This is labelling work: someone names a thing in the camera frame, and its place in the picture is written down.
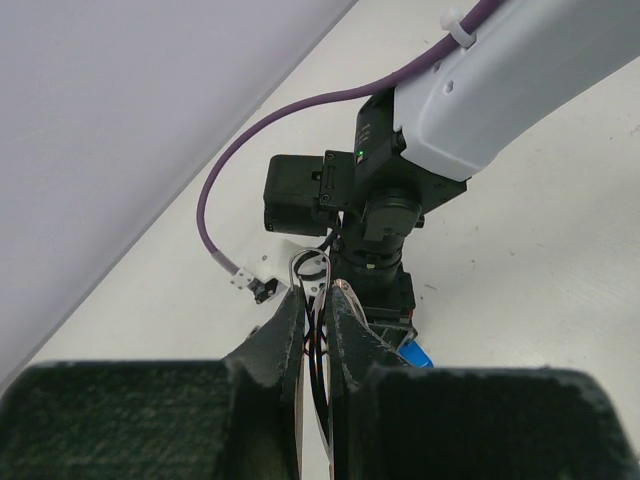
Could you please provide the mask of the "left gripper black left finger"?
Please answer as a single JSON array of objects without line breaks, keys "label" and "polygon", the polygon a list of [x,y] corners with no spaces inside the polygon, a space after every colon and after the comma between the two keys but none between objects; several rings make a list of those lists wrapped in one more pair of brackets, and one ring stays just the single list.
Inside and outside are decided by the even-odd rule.
[{"label": "left gripper black left finger", "polygon": [[5,479],[297,479],[305,297],[218,360],[46,362],[1,399]]}]

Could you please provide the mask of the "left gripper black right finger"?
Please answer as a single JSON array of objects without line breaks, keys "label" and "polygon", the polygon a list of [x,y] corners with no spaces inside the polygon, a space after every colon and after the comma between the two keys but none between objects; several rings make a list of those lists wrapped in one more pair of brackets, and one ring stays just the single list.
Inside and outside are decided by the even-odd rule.
[{"label": "left gripper black right finger", "polygon": [[557,368],[419,368],[377,336],[349,284],[327,291],[335,479],[635,479],[595,379]]}]

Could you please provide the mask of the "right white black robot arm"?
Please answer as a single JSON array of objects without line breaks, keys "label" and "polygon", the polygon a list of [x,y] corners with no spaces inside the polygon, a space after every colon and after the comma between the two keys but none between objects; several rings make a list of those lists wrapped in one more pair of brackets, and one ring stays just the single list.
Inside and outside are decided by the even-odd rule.
[{"label": "right white black robot arm", "polygon": [[367,91],[351,151],[274,156],[264,189],[268,231],[336,233],[333,277],[399,349],[416,335],[405,238],[523,132],[639,54],[635,1],[481,1],[441,25],[441,43]]}]

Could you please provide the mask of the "key with blue tag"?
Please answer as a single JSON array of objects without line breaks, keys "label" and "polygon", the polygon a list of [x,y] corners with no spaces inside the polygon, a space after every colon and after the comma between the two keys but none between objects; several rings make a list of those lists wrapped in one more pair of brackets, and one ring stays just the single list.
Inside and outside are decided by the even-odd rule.
[{"label": "key with blue tag", "polygon": [[398,350],[399,354],[411,365],[418,368],[433,368],[434,363],[427,352],[415,340]]}]

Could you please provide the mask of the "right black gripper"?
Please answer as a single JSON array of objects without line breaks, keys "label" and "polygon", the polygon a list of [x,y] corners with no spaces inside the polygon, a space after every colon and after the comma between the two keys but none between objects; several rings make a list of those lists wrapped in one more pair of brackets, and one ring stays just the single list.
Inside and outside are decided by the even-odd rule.
[{"label": "right black gripper", "polygon": [[396,350],[416,337],[412,318],[416,300],[411,275],[401,260],[383,268],[358,265],[334,255],[334,277],[353,289],[369,328]]}]

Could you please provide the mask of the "metal keyring with keys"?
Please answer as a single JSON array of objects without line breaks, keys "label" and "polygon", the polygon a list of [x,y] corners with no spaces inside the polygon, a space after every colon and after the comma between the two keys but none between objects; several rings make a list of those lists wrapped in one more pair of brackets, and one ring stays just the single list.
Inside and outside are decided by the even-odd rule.
[{"label": "metal keyring with keys", "polygon": [[311,396],[320,437],[329,464],[329,476],[333,478],[333,452],[331,422],[325,359],[328,357],[328,341],[325,333],[324,309],[326,294],[331,281],[329,256],[319,248],[305,247],[289,261],[291,288],[303,293],[306,333],[304,353],[307,357]]}]

